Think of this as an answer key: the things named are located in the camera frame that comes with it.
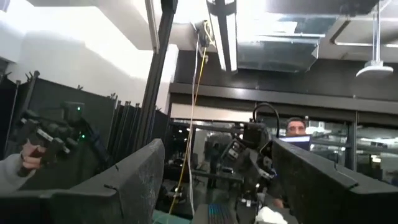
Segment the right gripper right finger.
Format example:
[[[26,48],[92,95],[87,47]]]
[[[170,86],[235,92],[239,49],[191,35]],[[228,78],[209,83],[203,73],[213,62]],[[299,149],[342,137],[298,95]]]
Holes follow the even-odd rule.
[[[279,139],[272,160],[299,223],[397,224],[397,187]]]

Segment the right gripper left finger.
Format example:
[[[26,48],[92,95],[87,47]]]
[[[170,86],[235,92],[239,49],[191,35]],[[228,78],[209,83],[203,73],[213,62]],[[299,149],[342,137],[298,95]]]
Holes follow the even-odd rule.
[[[1,197],[3,224],[149,224],[164,173],[161,139],[70,188]]]

